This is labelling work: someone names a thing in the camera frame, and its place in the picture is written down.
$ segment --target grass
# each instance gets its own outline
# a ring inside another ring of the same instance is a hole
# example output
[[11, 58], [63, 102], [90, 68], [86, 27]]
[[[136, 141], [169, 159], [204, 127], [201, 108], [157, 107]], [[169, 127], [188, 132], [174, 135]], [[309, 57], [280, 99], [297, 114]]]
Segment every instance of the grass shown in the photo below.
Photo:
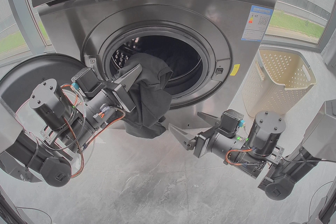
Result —
[[[40, 30], [44, 36], [45, 39], [48, 39], [47, 32], [45, 31], [43, 24], [41, 21], [38, 22], [38, 25], [40, 27]], [[26, 42], [20, 33], [20, 31], [17, 31], [15, 33], [12, 33], [2, 39], [0, 39], [0, 54], [4, 53], [6, 51], [14, 50], [16, 48], [25, 46]]]
[[309, 20], [301, 19], [296, 16], [292, 16], [284, 13], [283, 11], [275, 10], [271, 21], [269, 22], [270, 26], [281, 27], [289, 29], [291, 31], [300, 32], [310, 37], [320, 38], [324, 27], [313, 23]]

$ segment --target black cloth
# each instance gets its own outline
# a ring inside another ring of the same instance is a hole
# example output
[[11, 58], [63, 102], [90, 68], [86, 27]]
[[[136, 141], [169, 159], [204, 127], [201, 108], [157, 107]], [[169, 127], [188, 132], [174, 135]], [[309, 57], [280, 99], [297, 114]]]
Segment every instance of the black cloth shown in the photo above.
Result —
[[128, 134], [142, 138], [155, 138], [166, 131], [158, 121], [170, 108], [172, 97], [163, 89], [173, 71], [163, 60], [146, 53], [137, 53], [118, 70], [115, 79], [139, 63], [142, 66], [142, 72], [128, 91], [135, 103], [135, 109], [130, 113], [126, 112], [123, 121]]
[[182, 40], [164, 36], [142, 37], [145, 53], [164, 60], [173, 70], [172, 79], [190, 71], [199, 60], [199, 54]]

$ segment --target warning sticker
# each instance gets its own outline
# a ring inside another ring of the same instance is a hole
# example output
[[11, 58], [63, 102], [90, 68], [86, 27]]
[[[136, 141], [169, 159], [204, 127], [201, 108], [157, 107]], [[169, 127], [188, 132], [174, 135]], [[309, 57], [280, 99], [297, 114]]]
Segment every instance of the warning sticker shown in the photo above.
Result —
[[205, 154], [205, 150], [207, 149], [209, 140], [210, 140], [210, 138], [208, 138], [207, 140], [205, 140], [204, 146], [202, 147], [201, 154], [199, 155], [199, 157], [202, 157]]
[[236, 75], [237, 72], [238, 72], [238, 70], [239, 70], [239, 67], [240, 67], [240, 64], [235, 64], [235, 65], [233, 66], [233, 69], [232, 69], [232, 72], [231, 72], [230, 75]]
[[272, 14], [273, 10], [270, 8], [252, 6], [241, 39], [260, 42], [265, 34]]

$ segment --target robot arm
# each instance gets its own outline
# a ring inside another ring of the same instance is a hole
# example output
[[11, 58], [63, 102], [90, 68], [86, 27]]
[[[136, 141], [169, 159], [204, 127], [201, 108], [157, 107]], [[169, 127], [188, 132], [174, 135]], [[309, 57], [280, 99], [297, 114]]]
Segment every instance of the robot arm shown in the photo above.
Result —
[[127, 91], [141, 71], [138, 64], [114, 82], [105, 82], [98, 80], [91, 68], [83, 68], [72, 78], [77, 97], [83, 103], [82, 112], [68, 99], [55, 79], [39, 84], [30, 96], [29, 105], [46, 123], [40, 131], [43, 139], [24, 130], [16, 115], [2, 101], [1, 168], [24, 181], [40, 181], [29, 171], [30, 168], [51, 186], [67, 184], [72, 174], [70, 162], [77, 157], [79, 147], [85, 150], [96, 131], [106, 128], [112, 118], [120, 119], [125, 111], [131, 112], [135, 108]]
[[259, 112], [247, 138], [237, 135], [244, 125], [243, 115], [225, 111], [220, 118], [205, 113], [198, 116], [213, 127], [195, 136], [170, 125], [169, 130], [186, 150], [193, 150], [197, 158], [208, 152], [224, 159], [225, 164], [257, 178], [267, 162], [271, 163], [267, 175], [258, 188], [273, 200], [283, 200], [301, 178], [322, 159], [336, 161], [336, 100], [326, 101], [307, 128], [303, 141], [287, 158], [284, 148], [277, 145], [285, 123], [274, 112]]

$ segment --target yellow sticker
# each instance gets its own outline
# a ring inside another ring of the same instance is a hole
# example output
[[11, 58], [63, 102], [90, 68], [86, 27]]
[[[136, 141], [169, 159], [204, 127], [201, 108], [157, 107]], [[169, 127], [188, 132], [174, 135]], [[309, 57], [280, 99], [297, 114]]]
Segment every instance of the yellow sticker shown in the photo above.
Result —
[[235, 64], [230, 75], [236, 75], [239, 70], [240, 64]]

